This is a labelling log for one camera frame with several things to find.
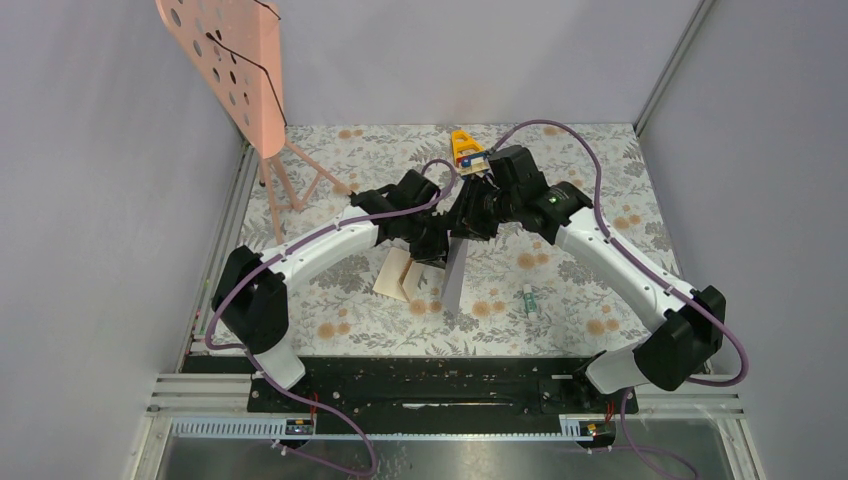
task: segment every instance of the table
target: table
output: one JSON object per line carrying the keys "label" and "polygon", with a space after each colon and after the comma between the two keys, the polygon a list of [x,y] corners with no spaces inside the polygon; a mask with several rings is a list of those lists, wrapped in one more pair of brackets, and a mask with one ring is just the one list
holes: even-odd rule
{"label": "table", "polygon": [[[450,132],[462,128],[491,146],[510,125],[299,126],[287,134],[354,191],[396,183],[406,170],[433,158],[450,158]],[[614,228],[664,269],[677,274],[642,153],[628,124],[574,125],[604,168],[602,204]],[[568,180],[589,196],[594,167],[580,144],[555,127],[528,127],[508,144],[528,147],[549,184]],[[298,188],[312,172],[287,152],[283,157]],[[436,166],[428,177],[446,185]],[[440,210],[453,203],[451,195]],[[348,204],[343,192],[321,182],[300,213],[281,217],[286,239],[328,221]],[[241,243],[258,251],[275,245],[266,191],[254,185]],[[517,224],[501,226],[497,239],[471,242],[460,313],[439,302],[444,272],[427,267],[410,303],[371,291],[391,245],[352,255],[289,292],[292,345],[299,355],[588,356],[648,334],[627,304],[593,271]],[[540,308],[524,314],[522,287],[533,286]],[[216,342],[235,341],[219,324]]]}

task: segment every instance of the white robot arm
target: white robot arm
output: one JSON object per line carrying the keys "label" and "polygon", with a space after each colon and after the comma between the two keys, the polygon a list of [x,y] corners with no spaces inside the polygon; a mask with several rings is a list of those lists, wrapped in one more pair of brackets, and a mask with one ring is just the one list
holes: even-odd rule
{"label": "white robot arm", "polygon": [[[644,383],[674,390],[718,351],[722,335],[716,327],[686,302],[671,295],[668,286],[655,282],[634,266],[631,259],[610,243],[604,234],[608,225],[599,225],[598,218],[603,220],[603,217],[596,215],[591,200],[579,189],[567,182],[548,186],[532,155],[523,147],[500,150],[490,156],[489,164],[493,178],[467,177],[448,213],[436,214],[433,207],[412,215],[340,225],[356,217],[408,210],[425,204],[438,193],[432,182],[410,170],[398,185],[352,196],[352,205],[330,222],[334,226],[330,233],[319,235],[327,227],[318,227],[261,255],[240,247],[227,261],[213,307],[217,309],[248,272],[289,251],[291,245],[302,245],[256,276],[222,315],[266,374],[290,387],[303,376],[304,369],[285,336],[289,289],[348,255],[393,238],[406,240],[415,260],[443,267],[449,236],[488,240],[497,235],[501,223],[517,221],[526,230],[539,233],[593,268],[651,332],[646,341],[602,352],[576,372],[589,394],[607,395]],[[624,237],[615,236],[615,241],[667,285],[686,292],[723,322],[725,301],[718,290],[707,287],[697,291],[656,265]]]}

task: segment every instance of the gray floor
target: gray floor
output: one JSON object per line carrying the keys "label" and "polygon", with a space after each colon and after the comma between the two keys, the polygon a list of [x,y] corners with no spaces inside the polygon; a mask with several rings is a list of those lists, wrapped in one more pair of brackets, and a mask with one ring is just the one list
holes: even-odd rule
{"label": "gray floor", "polygon": [[[683,456],[703,479],[732,478],[719,432],[708,420],[629,421],[638,444],[662,447]],[[625,444],[621,435],[616,444]],[[381,480],[499,480],[499,479],[655,479],[629,451],[580,453],[573,443],[495,441],[391,441],[375,443]],[[315,441],[306,451],[352,468],[363,467],[368,456],[361,442]],[[667,458],[654,458],[663,468],[683,477],[684,467]],[[172,439],[160,480],[343,480],[345,474],[287,456],[252,440]]]}

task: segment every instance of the wall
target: wall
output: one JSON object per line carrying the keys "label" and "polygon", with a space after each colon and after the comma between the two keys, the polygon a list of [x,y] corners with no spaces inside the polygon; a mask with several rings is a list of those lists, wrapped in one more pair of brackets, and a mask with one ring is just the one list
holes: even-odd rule
{"label": "wall", "polygon": [[698,0],[279,0],[295,125],[634,122]]}
{"label": "wall", "polygon": [[840,0],[720,2],[642,139],[684,273],[724,290],[750,354],[770,479],[848,477],[846,21]]}
{"label": "wall", "polygon": [[115,479],[239,154],[150,0],[0,15],[0,478]]}

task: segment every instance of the floral tablecloth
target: floral tablecloth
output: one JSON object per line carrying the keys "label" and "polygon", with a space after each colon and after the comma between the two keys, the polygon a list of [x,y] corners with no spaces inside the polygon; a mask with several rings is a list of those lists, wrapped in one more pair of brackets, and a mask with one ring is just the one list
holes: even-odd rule
{"label": "floral tablecloth", "polygon": [[[433,158],[450,158],[450,133],[462,128],[488,147],[509,125],[399,125],[289,127],[288,136],[351,189],[362,191],[397,182],[406,170]],[[604,166],[602,203],[613,226],[649,257],[676,273],[666,229],[651,189],[641,150],[630,125],[575,125]],[[533,153],[548,183],[568,180],[588,195],[595,175],[580,144],[555,127],[528,127],[509,143]],[[296,187],[313,171],[286,152]],[[449,174],[436,166],[428,176],[445,185]],[[283,189],[277,185],[280,200]],[[454,196],[442,202],[447,209]],[[282,214],[287,239],[329,220],[347,198],[322,181],[300,213]],[[255,182],[241,231],[254,250],[276,244],[266,191]],[[403,242],[393,245],[405,248]],[[410,303],[371,291],[388,254],[386,243],[350,256],[290,292],[290,338],[300,355],[591,355],[647,334],[627,304],[573,257],[516,224],[497,239],[471,242],[460,313],[439,301],[443,271],[427,267]],[[533,286],[539,318],[524,314],[522,287]],[[223,324],[217,342],[234,341]]]}

